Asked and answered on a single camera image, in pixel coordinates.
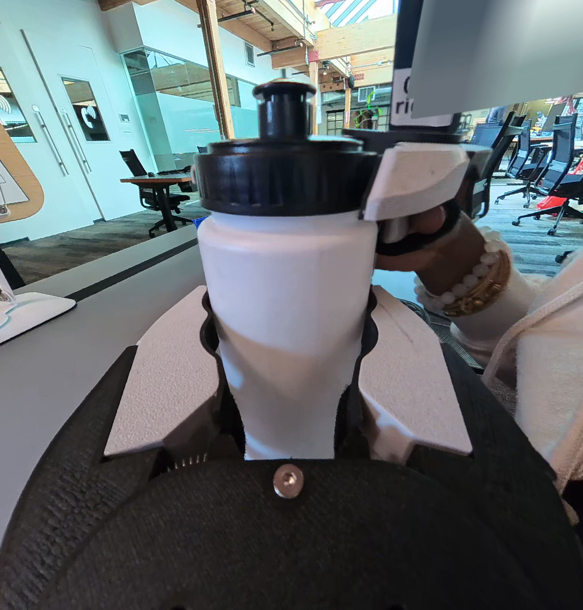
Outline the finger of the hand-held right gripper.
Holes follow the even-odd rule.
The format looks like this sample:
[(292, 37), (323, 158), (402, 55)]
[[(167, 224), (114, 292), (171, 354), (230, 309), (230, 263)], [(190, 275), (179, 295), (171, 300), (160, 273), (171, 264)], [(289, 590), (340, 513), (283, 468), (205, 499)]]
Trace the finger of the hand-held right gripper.
[(382, 156), (363, 219), (379, 222), (410, 217), (453, 200), (469, 164), (460, 145), (398, 143)]

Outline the black computer monitor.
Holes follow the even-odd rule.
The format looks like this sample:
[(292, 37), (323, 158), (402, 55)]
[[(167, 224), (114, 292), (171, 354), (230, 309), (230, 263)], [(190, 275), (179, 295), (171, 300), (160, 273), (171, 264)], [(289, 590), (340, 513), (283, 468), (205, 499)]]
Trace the black computer monitor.
[(501, 139), (503, 123), (479, 123), (475, 126), (470, 144), (474, 146), (494, 148)]

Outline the wooden top office desk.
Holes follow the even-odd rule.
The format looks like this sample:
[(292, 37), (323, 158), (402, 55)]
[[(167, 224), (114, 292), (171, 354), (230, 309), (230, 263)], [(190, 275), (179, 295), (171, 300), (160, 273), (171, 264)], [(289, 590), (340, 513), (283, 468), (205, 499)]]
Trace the wooden top office desk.
[[(156, 207), (156, 211), (160, 212), (162, 220), (159, 220), (156, 225), (153, 225), (148, 230), (150, 239), (156, 238), (156, 231), (163, 226), (165, 227), (166, 231), (170, 233), (177, 230), (177, 222), (181, 223), (182, 226), (187, 226), (193, 222), (188, 218), (174, 215), (172, 213), (172, 209), (175, 209), (177, 212), (179, 212), (179, 210), (176, 207), (178, 201), (175, 199), (175, 196), (170, 195), (170, 187), (173, 185), (189, 185), (190, 191), (194, 191), (193, 187), (196, 186), (196, 183), (195, 179), (191, 177), (190, 173), (150, 173), (149, 175), (120, 179), (120, 182), (123, 184), (133, 184), (140, 190), (150, 190), (152, 192), (153, 204)], [(174, 199), (174, 206), (171, 206), (172, 199)]]

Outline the person's right forearm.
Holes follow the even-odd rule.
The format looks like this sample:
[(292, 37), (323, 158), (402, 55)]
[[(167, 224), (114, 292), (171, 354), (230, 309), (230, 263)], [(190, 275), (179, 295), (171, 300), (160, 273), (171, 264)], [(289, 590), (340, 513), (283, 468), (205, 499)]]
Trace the person's right forearm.
[(521, 273), (512, 268), (509, 281), (499, 298), (482, 311), (453, 318), (453, 338), (483, 368), (501, 337), (528, 312), (550, 276)]

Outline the black ribbed bottle lid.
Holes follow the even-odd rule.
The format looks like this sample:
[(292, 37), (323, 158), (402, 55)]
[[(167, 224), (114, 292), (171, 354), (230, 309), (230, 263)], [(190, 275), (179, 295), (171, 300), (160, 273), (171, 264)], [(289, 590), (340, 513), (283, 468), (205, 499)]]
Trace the black ribbed bottle lid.
[(348, 137), (312, 137), (316, 89), (293, 80), (257, 85), (258, 137), (218, 141), (194, 158), (202, 207), (245, 217), (312, 217), (359, 210), (379, 156)]

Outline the white plastic bottle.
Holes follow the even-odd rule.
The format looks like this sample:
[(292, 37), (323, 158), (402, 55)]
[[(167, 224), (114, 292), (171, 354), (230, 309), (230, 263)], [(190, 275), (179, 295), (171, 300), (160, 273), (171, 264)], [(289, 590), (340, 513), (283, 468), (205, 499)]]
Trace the white plastic bottle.
[(377, 225), (213, 212), (197, 230), (248, 459), (332, 459), (374, 269)]

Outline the instruction sign on white stand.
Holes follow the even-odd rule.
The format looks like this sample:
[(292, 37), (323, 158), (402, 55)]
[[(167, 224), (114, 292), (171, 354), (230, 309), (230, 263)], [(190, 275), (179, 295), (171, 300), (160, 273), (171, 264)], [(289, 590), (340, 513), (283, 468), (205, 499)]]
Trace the instruction sign on white stand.
[[(0, 224), (35, 215), (44, 204), (43, 189), (16, 145), (0, 124), (0, 160), (28, 201), (11, 204), (9, 215), (0, 216)], [(0, 345), (74, 309), (72, 298), (27, 292), (15, 295), (0, 259)]]

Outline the person's right hand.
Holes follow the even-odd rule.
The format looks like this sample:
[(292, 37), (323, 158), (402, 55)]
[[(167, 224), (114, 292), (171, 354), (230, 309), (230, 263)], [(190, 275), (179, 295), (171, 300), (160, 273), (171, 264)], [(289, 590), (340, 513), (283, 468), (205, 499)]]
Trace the person's right hand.
[(376, 255), (375, 268), (385, 271), (414, 272), (433, 295), (450, 292), (480, 263), (484, 238), (471, 219), (460, 213), (456, 225), (446, 235), (414, 252)]

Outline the white door with window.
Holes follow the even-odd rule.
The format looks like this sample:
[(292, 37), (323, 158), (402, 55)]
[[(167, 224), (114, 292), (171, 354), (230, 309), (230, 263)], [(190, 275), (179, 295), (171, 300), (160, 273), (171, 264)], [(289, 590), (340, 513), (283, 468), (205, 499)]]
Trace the white door with window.
[(35, 240), (61, 231), (51, 195), (68, 175), (31, 97), (19, 57), (0, 22), (0, 238)]
[(49, 83), (67, 138), (105, 220), (134, 213), (135, 188), (120, 150), (120, 133), (94, 54), (77, 43), (54, 43)]

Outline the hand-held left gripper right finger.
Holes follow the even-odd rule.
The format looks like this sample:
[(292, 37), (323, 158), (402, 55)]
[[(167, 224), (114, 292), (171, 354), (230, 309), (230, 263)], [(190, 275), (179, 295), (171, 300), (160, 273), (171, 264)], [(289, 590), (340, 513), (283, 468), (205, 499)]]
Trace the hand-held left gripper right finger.
[(467, 456), (472, 445), (440, 341), (401, 300), (373, 287), (378, 338), (364, 356), (358, 389), (371, 457), (404, 464), (416, 446)]

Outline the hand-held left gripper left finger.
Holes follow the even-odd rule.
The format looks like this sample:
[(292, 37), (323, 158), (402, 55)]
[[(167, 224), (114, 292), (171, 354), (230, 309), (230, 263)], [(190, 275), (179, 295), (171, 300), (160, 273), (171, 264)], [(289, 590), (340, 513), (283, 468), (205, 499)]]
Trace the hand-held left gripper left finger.
[(175, 459), (207, 453), (219, 372), (200, 339), (207, 321), (198, 286), (160, 316), (136, 345), (136, 353), (104, 449), (114, 458), (164, 448)]

